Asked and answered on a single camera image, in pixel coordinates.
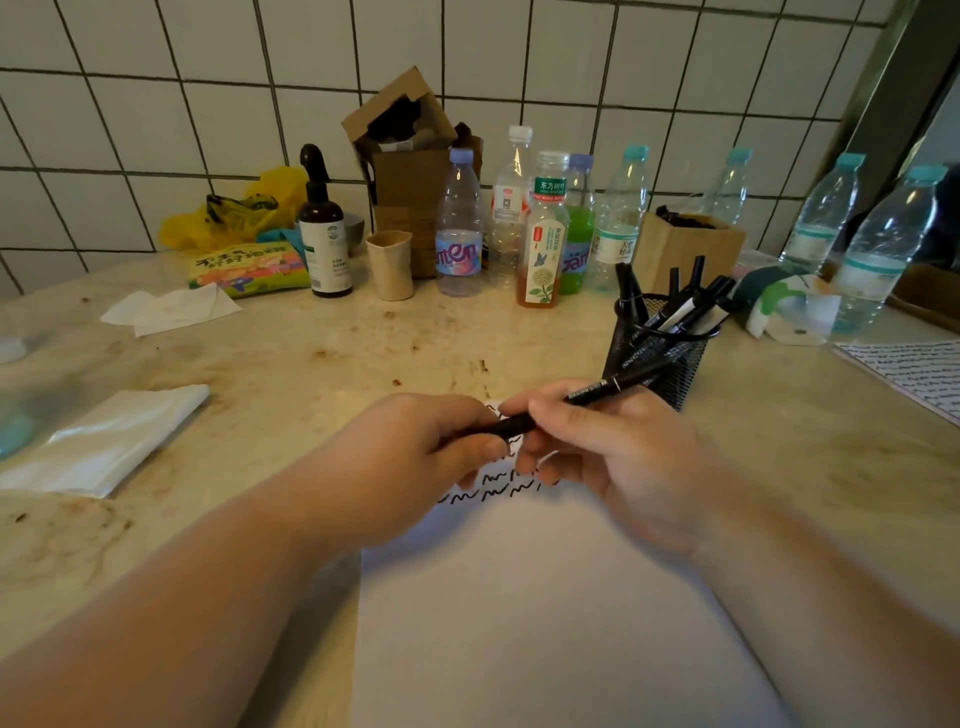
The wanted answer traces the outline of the brown spray bottle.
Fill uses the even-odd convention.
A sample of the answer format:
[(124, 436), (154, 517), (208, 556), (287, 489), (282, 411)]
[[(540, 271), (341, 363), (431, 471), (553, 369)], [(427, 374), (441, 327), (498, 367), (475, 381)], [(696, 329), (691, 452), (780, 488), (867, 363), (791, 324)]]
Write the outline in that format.
[(301, 147), (299, 162), (307, 174), (306, 201), (296, 216), (312, 293), (320, 298), (350, 295), (353, 280), (342, 208), (330, 200), (330, 175), (322, 151)]

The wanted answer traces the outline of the black felt-tip pen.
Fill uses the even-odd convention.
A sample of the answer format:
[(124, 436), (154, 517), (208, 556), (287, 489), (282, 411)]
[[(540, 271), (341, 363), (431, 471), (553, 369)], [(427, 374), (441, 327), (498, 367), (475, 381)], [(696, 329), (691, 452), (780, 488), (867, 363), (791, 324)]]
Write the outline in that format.
[[(612, 374), (582, 389), (574, 391), (568, 394), (563, 401), (571, 407), (586, 408), (636, 387), (647, 387), (654, 383), (655, 379), (663, 372), (673, 367), (678, 360), (678, 357), (662, 355), (641, 366)], [(493, 423), (461, 430), (447, 437), (441, 441), (441, 443), (445, 445), (451, 440), (474, 434), (495, 435), (509, 443), (511, 440), (533, 431), (537, 426), (534, 418), (528, 412), (523, 412), (510, 417), (500, 418)]]

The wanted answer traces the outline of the water bottle teal cap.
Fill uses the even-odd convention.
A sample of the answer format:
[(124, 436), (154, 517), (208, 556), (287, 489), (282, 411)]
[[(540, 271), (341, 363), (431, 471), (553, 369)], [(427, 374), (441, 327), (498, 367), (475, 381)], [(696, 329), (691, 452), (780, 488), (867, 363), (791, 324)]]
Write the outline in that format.
[(858, 173), (867, 155), (843, 152), (803, 203), (779, 263), (798, 274), (818, 275), (844, 231), (858, 198)]
[(738, 224), (748, 197), (746, 172), (752, 155), (751, 148), (729, 151), (722, 173), (712, 188), (703, 193), (698, 213), (730, 226)]
[(584, 280), (586, 291), (601, 296), (618, 293), (617, 265), (630, 264), (649, 207), (646, 164), (650, 148), (631, 144), (609, 180), (594, 224)]
[(933, 225), (937, 186), (948, 171), (909, 168), (860, 224), (831, 280), (841, 300), (830, 342), (852, 342), (877, 319)]

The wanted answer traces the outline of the clear bottle blue pink label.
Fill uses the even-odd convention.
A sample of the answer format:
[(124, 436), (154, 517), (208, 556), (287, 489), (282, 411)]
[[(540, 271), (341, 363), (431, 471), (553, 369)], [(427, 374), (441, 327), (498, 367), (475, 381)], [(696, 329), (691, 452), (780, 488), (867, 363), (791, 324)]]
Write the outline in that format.
[(449, 161), (436, 220), (436, 283), (445, 296), (469, 298), (483, 287), (483, 223), (474, 150), (454, 147), (449, 151)]

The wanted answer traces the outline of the brown cardboard tray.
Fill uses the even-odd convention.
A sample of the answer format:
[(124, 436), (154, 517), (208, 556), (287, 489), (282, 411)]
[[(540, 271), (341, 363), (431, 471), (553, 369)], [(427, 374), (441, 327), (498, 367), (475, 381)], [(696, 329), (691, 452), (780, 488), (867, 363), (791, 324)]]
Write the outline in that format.
[(960, 273), (913, 262), (904, 270), (887, 305), (960, 336)]

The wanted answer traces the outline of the open cardboard box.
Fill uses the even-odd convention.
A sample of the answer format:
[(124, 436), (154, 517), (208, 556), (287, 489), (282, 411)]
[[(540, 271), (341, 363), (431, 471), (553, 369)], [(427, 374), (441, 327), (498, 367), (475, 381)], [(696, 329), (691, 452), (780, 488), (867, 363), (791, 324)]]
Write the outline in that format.
[(433, 279), (435, 235), (454, 148), (473, 151), (480, 177), (484, 141), (452, 124), (418, 67), (412, 66), (342, 120), (361, 169), (378, 232), (412, 235), (411, 272)]

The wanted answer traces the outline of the person's right forearm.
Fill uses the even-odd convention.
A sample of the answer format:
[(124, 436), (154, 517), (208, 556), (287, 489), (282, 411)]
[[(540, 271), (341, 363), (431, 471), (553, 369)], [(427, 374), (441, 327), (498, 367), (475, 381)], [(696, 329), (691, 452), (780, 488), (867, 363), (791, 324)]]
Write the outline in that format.
[(960, 635), (749, 484), (695, 502), (696, 569), (801, 725), (960, 728)]

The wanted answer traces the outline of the colourful snack packet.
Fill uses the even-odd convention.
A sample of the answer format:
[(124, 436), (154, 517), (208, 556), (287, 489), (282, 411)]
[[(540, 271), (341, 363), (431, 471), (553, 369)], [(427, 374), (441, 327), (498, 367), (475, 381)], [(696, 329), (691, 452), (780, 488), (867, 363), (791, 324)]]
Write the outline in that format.
[(305, 261), (285, 240), (202, 252), (189, 265), (187, 284), (216, 285), (232, 299), (311, 287)]

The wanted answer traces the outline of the brown paper bag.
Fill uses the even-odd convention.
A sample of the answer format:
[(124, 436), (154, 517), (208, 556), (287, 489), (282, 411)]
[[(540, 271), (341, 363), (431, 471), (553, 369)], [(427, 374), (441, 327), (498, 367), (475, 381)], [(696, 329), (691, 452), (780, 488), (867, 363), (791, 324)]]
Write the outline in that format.
[(734, 270), (746, 240), (746, 229), (709, 215), (692, 218), (713, 228), (670, 224), (651, 209), (643, 217), (631, 268), (644, 294), (666, 295), (669, 271), (678, 268), (679, 285), (688, 283), (694, 261), (704, 257), (702, 284)]

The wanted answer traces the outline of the bunch of black markers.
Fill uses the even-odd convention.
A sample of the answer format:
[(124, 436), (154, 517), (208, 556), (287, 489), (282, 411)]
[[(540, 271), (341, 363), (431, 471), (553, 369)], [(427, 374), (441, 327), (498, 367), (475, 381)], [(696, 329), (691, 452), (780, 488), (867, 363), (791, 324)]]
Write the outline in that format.
[(737, 287), (729, 275), (718, 275), (708, 285), (702, 284), (706, 257), (696, 256), (686, 285), (680, 286), (680, 269), (669, 271), (668, 293), (644, 294), (632, 267), (616, 263), (615, 273), (619, 297), (614, 304), (616, 327), (610, 343), (612, 354), (625, 354), (638, 349), (652, 334), (706, 335), (719, 326), (713, 311), (723, 319), (724, 308)]

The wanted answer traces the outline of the person's left hand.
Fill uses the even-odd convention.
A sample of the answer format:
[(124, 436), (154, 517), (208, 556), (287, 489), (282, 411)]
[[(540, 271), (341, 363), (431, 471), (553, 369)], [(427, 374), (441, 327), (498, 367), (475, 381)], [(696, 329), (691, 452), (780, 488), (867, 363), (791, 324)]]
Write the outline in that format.
[(317, 452), (321, 533), (353, 551), (414, 527), (450, 488), (439, 487), (442, 441), (497, 417), (464, 394), (392, 394)]

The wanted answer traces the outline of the orange tea bottle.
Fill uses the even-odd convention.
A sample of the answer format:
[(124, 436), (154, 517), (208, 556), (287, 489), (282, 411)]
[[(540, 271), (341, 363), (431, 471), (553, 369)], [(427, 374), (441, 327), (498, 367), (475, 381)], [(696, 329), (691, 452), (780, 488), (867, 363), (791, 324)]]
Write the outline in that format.
[(515, 300), (525, 309), (547, 310), (558, 303), (570, 228), (569, 168), (567, 151), (538, 154), (515, 285)]

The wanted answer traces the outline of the white paper sheet with scribbles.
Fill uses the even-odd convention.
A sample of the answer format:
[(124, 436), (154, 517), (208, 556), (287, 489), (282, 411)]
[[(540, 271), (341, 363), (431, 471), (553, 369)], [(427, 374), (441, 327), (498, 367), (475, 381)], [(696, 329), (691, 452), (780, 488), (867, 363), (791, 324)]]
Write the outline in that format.
[(690, 566), (513, 462), (362, 553), (350, 728), (791, 727)]

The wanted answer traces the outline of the person's left forearm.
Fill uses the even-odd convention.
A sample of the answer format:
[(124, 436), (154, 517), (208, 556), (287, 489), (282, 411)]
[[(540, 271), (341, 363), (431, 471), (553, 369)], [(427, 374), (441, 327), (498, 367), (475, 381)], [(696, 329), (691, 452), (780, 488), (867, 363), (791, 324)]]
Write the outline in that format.
[(236, 728), (357, 496), (278, 477), (216, 508), (0, 662), (0, 728)]

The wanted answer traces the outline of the yellow plastic bag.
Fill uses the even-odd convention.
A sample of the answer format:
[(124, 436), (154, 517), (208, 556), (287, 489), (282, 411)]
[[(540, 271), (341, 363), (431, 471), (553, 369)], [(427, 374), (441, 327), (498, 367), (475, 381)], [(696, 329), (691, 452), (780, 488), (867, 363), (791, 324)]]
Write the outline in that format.
[(210, 253), (294, 229), (306, 202), (307, 181), (301, 168), (270, 169), (246, 188), (246, 197), (209, 194), (196, 211), (169, 217), (160, 226), (158, 241), (173, 251)]

